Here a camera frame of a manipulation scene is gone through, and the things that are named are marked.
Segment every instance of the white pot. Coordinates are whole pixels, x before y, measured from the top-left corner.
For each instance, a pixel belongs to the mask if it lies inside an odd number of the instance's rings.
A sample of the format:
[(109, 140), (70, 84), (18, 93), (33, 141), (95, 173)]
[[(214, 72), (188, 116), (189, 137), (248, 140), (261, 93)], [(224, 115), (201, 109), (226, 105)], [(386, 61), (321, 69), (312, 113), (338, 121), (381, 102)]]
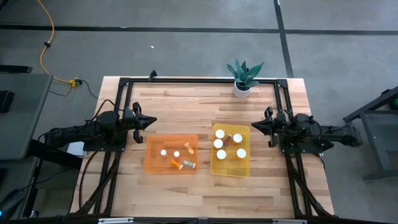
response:
[(248, 90), (246, 90), (246, 91), (242, 91), (242, 90), (238, 89), (238, 87), (236, 86), (236, 82), (235, 82), (235, 84), (234, 84), (234, 95), (235, 95), (236, 97), (239, 97), (239, 98), (246, 98), (246, 97), (249, 96), (250, 91), (251, 91), (251, 88), (248, 89)]

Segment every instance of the yellow cable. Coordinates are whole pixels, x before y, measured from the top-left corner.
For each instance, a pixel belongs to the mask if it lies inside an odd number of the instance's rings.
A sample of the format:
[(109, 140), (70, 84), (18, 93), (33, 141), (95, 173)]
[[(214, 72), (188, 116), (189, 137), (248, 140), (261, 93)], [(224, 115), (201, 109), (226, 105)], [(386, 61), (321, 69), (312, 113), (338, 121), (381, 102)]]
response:
[[(51, 31), (51, 37), (50, 37), (50, 39), (49, 39), (49, 41), (47, 41), (47, 43), (49, 43), (49, 44), (51, 44), (51, 41), (52, 41), (52, 39), (54, 38), (54, 22), (53, 22), (53, 20), (52, 20), (52, 18), (51, 18), (51, 16), (50, 16), (50, 13), (47, 11), (47, 9), (44, 7), (44, 5), (42, 4), (42, 2), (40, 1), (40, 0), (37, 0), (37, 2), (42, 6), (42, 8), (44, 9), (44, 11), (45, 11), (45, 13), (47, 14), (47, 16), (49, 17), (49, 19), (50, 19), (50, 22), (51, 22), (51, 28), (52, 28), (52, 31)], [(44, 64), (43, 64), (43, 57), (44, 57), (44, 53), (45, 53), (45, 51), (47, 50), (47, 46), (44, 46), (44, 48), (43, 48), (43, 51), (42, 51), (42, 54), (40, 55), (40, 65), (42, 66), (42, 68), (43, 68), (43, 70), (47, 73), (47, 74), (50, 74), (49, 73), (49, 71), (47, 71), (47, 69), (46, 69), (46, 67), (44, 66)], [(58, 80), (58, 81), (60, 81), (60, 82), (64, 82), (64, 83), (69, 83), (69, 84), (71, 84), (72, 85), (72, 87), (76, 87), (76, 81), (75, 81), (75, 79), (72, 79), (72, 80), (62, 80), (62, 79), (60, 79), (60, 78), (57, 78), (57, 77), (54, 77), (54, 79), (55, 80)]]

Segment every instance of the small bottle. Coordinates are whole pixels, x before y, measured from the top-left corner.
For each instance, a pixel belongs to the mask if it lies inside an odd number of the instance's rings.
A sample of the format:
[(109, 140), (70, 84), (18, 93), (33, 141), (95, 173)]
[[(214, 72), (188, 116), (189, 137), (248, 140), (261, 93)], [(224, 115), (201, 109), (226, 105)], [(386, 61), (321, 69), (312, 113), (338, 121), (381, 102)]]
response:
[(160, 155), (162, 155), (163, 157), (167, 157), (167, 151), (165, 149), (162, 149)]
[(237, 159), (244, 159), (246, 157), (246, 151), (244, 149), (238, 149), (236, 151), (236, 158)]
[(234, 134), (233, 139), (234, 139), (234, 144), (240, 144), (243, 140), (241, 134)]
[(216, 131), (216, 137), (217, 138), (223, 139), (224, 136), (225, 136), (225, 132), (223, 130), (219, 129), (219, 130)]
[(195, 151), (192, 149), (191, 145), (189, 145), (189, 143), (186, 143), (185, 148), (188, 150), (189, 154), (191, 154), (191, 156), (195, 153)]
[(227, 135), (226, 139), (224, 140), (224, 146), (227, 146), (232, 141), (232, 134)]
[(214, 140), (214, 147), (216, 147), (216, 149), (221, 149), (223, 147), (223, 140), (221, 139), (216, 139)]
[(190, 161), (184, 161), (183, 164), (191, 167), (192, 169), (194, 169), (195, 166), (197, 165), (195, 162), (190, 162)]
[(218, 158), (219, 160), (223, 160), (223, 159), (225, 159), (225, 157), (226, 157), (226, 152), (225, 152), (224, 150), (220, 149), (220, 150), (217, 152), (217, 158)]
[(179, 170), (182, 170), (183, 165), (180, 165), (178, 162), (176, 162), (174, 159), (172, 159), (172, 164)]

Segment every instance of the white cap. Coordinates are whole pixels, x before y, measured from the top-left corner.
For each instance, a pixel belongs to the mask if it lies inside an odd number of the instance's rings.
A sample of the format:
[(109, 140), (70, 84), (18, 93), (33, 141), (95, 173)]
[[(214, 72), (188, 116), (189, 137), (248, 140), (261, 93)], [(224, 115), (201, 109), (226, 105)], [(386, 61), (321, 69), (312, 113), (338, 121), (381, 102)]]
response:
[(223, 140), (221, 139), (214, 140), (214, 147), (216, 147), (217, 149), (221, 149), (221, 147), (223, 147)]
[(224, 150), (220, 149), (220, 150), (217, 152), (217, 158), (219, 158), (219, 159), (225, 159), (225, 157), (226, 157), (226, 152), (225, 152)]
[(241, 143), (242, 142), (242, 135), (241, 134), (234, 134), (234, 142)]
[(219, 129), (216, 131), (216, 137), (217, 138), (223, 138), (225, 136), (225, 133), (223, 130)]
[(246, 157), (246, 151), (245, 151), (244, 149), (238, 149), (238, 150), (236, 151), (236, 155), (237, 155), (239, 158), (243, 159), (243, 158)]

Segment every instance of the potted plant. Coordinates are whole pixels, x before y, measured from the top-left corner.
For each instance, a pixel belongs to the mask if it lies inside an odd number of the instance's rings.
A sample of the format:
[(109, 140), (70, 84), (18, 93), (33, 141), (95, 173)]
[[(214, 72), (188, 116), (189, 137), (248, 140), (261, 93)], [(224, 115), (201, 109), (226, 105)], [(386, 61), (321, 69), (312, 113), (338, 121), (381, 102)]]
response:
[(242, 65), (239, 64), (239, 61), (235, 59), (235, 66), (236, 66), (236, 71), (231, 65), (226, 65), (228, 70), (234, 75), (235, 77), (235, 84), (234, 84), (234, 95), (239, 98), (245, 98), (248, 97), (251, 91), (251, 88), (259, 82), (254, 81), (254, 77), (256, 77), (264, 62), (262, 62), (260, 65), (256, 65), (250, 69), (246, 68), (246, 61), (242, 63)]

